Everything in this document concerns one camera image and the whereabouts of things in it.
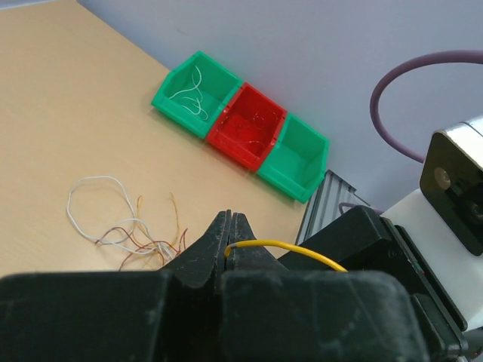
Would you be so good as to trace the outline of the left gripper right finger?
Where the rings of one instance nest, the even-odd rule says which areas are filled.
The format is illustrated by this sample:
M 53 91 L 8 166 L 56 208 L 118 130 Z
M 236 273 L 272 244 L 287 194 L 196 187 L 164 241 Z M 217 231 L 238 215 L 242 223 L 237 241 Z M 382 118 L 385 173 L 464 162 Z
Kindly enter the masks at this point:
M 372 211 L 349 211 L 299 253 L 229 245 L 220 283 L 227 361 L 428 361 L 410 296 L 380 267 L 394 240 Z

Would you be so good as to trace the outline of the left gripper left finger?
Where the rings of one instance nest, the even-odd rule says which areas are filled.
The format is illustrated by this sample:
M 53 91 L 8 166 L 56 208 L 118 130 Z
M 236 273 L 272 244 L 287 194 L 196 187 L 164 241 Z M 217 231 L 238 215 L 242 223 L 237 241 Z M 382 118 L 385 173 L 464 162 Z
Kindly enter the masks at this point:
M 231 213 L 155 271 L 1 279 L 3 361 L 221 361 L 220 276 Z

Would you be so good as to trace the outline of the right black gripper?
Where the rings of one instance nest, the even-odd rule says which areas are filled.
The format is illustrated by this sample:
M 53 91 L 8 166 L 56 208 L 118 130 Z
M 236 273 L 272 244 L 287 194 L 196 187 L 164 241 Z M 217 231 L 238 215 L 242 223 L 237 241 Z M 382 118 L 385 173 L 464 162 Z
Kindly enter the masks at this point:
M 303 242 L 334 271 L 290 252 L 281 263 L 277 343 L 294 361 L 456 361 L 463 319 L 408 233 L 355 207 Z

